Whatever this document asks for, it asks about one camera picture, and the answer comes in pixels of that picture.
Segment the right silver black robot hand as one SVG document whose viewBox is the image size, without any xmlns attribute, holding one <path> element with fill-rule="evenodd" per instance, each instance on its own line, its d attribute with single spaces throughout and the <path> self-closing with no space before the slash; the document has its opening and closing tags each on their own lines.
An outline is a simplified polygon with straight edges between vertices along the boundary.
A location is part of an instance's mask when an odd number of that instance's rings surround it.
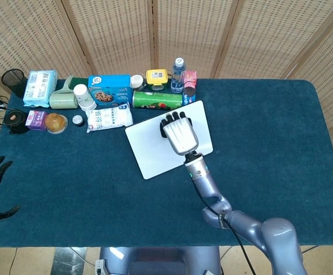
<svg viewBox="0 0 333 275">
<path fill-rule="evenodd" d="M 168 113 L 161 120 L 161 137 L 166 138 L 177 155 L 185 156 L 194 152 L 199 141 L 193 129 L 191 119 L 184 112 Z"/>
</svg>

